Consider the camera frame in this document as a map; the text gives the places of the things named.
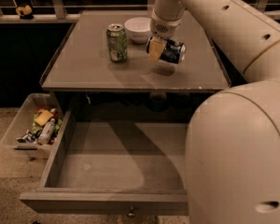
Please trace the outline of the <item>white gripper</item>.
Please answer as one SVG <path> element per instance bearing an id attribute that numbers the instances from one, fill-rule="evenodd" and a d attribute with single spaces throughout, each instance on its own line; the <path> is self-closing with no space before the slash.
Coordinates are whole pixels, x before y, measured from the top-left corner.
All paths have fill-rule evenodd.
<path id="1" fill-rule="evenodd" d="M 152 11 L 150 30 L 154 35 L 148 44 L 148 58 L 157 62 L 166 46 L 166 40 L 175 35 L 175 31 L 179 28 L 181 20 L 166 21 L 161 19 L 155 11 Z"/>

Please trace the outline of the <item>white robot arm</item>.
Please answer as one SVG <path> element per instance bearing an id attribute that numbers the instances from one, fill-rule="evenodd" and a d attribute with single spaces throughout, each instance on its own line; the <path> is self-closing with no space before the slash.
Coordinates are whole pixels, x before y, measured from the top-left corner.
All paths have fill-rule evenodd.
<path id="1" fill-rule="evenodd" d="M 155 0 L 153 34 L 171 37 L 184 12 L 245 79 L 190 120 L 190 223 L 280 224 L 280 23 L 242 0 Z"/>

